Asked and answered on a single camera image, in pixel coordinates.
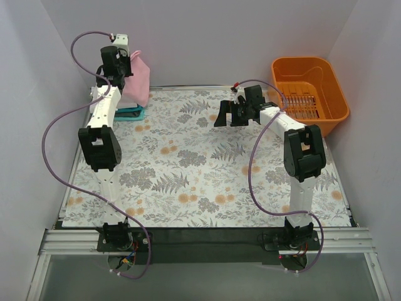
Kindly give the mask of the pink t shirt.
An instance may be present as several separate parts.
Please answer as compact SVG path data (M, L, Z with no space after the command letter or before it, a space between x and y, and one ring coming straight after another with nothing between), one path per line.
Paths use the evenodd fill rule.
M133 76L125 79L122 95L126 95L139 106L146 107L150 92L150 68L141 59L141 51L130 55Z

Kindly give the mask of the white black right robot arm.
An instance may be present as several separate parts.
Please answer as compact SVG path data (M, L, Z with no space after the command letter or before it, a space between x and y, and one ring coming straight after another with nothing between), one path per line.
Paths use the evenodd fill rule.
M227 114L231 114L232 127L247 126L252 120L264 130L272 130L284 145L284 169L291 185L289 211L282 215L283 227L262 235L262 241L274 248L306 248L307 243L318 240L313 227L319 222L312 203L314 186L326 166L321 130L296 121L284 108L267 101L260 85L242 88L236 83L231 91L235 99L221 101L214 126L225 127Z

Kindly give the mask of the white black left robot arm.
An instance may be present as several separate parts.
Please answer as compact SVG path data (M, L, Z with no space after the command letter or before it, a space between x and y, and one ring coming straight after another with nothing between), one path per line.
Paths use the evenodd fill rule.
M126 46L106 46L100 53L102 65L96 71L98 78L91 92L94 100L101 100L91 106L90 120L78 131L78 139L85 161L100 185L100 196L108 201L103 222L105 242L125 251L133 245L133 235L128 231L128 218L112 207L121 203L118 165L122 161L113 121L125 79L132 75L130 52Z

